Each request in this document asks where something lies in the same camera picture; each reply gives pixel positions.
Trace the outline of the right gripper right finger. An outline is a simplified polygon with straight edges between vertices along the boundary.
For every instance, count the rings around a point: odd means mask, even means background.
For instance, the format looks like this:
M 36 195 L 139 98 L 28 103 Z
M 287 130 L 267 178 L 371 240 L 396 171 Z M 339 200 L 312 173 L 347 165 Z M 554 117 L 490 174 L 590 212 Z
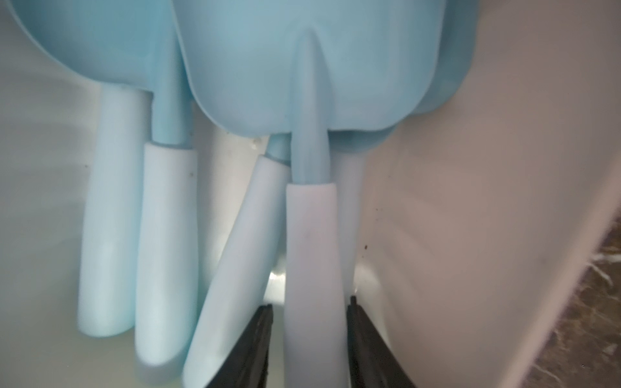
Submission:
M 416 388 L 355 296 L 347 307 L 347 328 L 352 387 Z

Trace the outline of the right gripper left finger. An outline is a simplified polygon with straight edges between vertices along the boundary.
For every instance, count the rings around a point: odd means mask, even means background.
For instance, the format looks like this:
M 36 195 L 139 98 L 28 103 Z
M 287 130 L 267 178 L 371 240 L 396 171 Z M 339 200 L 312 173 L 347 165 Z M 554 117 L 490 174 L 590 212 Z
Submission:
M 273 326 L 273 305 L 260 306 L 208 388 L 265 388 Z

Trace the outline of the blue shovel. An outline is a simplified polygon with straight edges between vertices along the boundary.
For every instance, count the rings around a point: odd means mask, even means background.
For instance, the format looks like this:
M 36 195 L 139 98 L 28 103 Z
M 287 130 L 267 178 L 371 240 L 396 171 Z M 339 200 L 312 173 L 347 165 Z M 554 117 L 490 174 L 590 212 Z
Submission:
M 213 380 L 264 300 L 285 224 L 290 143 L 290 134 L 272 135 L 256 160 L 189 347 L 185 387 Z
M 443 106 L 459 90 L 471 68 L 479 10 L 477 0 L 454 0 L 446 4 L 438 63 L 432 82 L 412 115 L 430 113 Z M 355 291 L 357 239 L 367 156 L 396 128 L 393 125 L 374 132 L 346 130 L 329 134 L 332 179 L 337 187 L 341 274 L 346 302 Z
M 192 96 L 176 28 L 158 38 L 145 145 L 137 259 L 135 352 L 142 378 L 163 384 L 184 365 L 197 321 L 197 151 Z
M 175 59 L 166 1 L 11 1 L 48 56 L 101 86 L 95 156 L 82 224 L 77 321 L 91 337 L 135 322 L 137 245 L 150 102 Z

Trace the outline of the white storage box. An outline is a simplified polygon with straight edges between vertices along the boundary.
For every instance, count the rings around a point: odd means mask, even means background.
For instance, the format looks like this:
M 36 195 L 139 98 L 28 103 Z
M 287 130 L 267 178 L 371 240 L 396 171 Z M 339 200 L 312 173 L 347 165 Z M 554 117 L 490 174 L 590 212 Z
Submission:
M 76 325 L 98 84 L 1 9 L 1 384 L 141 387 Z M 517 387 L 620 207 L 620 4 L 483 1 L 472 67 L 367 164 L 357 299 L 420 387 Z

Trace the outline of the blue shovel vertical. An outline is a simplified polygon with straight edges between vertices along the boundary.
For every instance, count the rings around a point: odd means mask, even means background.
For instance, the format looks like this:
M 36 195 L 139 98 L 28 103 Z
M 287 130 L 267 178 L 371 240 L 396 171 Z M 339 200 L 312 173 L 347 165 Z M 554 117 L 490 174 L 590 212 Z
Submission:
M 443 1 L 175 1 L 192 92 L 221 128 L 291 136 L 284 375 L 349 384 L 328 134 L 398 124 L 427 92 Z

